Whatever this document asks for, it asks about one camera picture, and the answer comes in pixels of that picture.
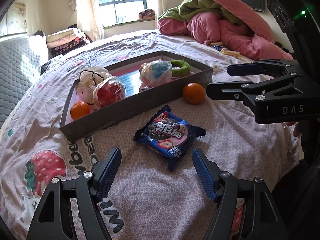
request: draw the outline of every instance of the blue textured grip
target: blue textured grip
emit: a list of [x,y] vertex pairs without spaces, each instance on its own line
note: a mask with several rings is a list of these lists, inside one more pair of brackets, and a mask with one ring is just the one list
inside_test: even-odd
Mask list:
[[99,180],[99,190],[96,195],[98,199],[102,199],[108,196],[113,180],[115,179],[115,176],[121,164],[121,158],[121,151],[117,151],[113,155],[108,166],[103,172]]
[[230,76],[253,76],[259,75],[262,71],[262,68],[256,64],[239,64],[239,65],[230,65],[227,67],[227,73]]
[[216,202],[218,195],[214,189],[214,179],[212,178],[203,159],[196,150],[193,151],[192,162],[194,167],[196,168],[196,172],[198,174],[198,177],[200,179],[201,185],[204,189],[206,196],[210,198],[213,202]]

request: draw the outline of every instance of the mattress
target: mattress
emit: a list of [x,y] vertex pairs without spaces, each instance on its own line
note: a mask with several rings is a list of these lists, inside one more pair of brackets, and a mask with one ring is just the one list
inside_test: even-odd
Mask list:
[[48,60],[44,46],[41,36],[0,41],[0,127],[39,78],[41,64]]
[[[99,208],[112,238],[118,240],[203,238],[216,205],[205,196],[193,167],[192,150],[196,147],[221,170],[241,179],[260,176],[270,190],[297,165],[298,141],[285,124],[259,125],[242,102],[213,101],[208,97],[198,106],[182,98],[168,102],[173,114],[206,129],[206,136],[190,147],[172,172],[162,156],[133,141],[134,133],[160,107],[71,144],[60,132],[59,123],[69,90],[81,70],[159,50],[211,66],[214,81],[260,82],[270,78],[230,77],[227,66],[241,60],[222,55],[192,38],[156,32],[94,42],[87,51],[82,48],[52,59],[0,130],[0,215],[18,240],[26,239],[34,211],[51,178],[77,178],[103,161],[112,147],[121,149],[122,163]],[[71,204],[78,239],[84,240],[77,204],[74,200]]]

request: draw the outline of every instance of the pink comforter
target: pink comforter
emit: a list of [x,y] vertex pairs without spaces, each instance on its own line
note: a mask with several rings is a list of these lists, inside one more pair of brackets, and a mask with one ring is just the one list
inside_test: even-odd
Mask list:
[[219,14],[204,12],[196,15],[189,23],[175,19],[162,19],[159,30],[165,35],[186,35],[199,43],[209,45],[222,41],[229,50],[240,52],[253,60],[262,58],[293,59],[274,44],[272,30],[262,17],[240,0],[214,0],[245,22],[234,25]]

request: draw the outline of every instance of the green blanket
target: green blanket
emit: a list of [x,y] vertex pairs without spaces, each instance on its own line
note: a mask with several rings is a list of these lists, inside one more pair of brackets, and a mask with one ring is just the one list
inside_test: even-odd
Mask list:
[[233,24],[243,23],[242,20],[213,0],[184,0],[178,7],[165,11],[158,20],[175,19],[180,22],[189,22],[194,16],[202,12],[218,13]]

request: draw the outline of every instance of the tangerine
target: tangerine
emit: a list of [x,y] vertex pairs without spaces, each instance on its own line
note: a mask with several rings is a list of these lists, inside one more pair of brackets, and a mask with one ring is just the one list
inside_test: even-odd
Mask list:
[[80,117],[90,113],[90,107],[86,102],[76,102],[70,109],[70,115],[72,120],[77,120]]
[[184,100],[192,105],[199,105],[205,100],[204,88],[198,83],[190,83],[183,88]]

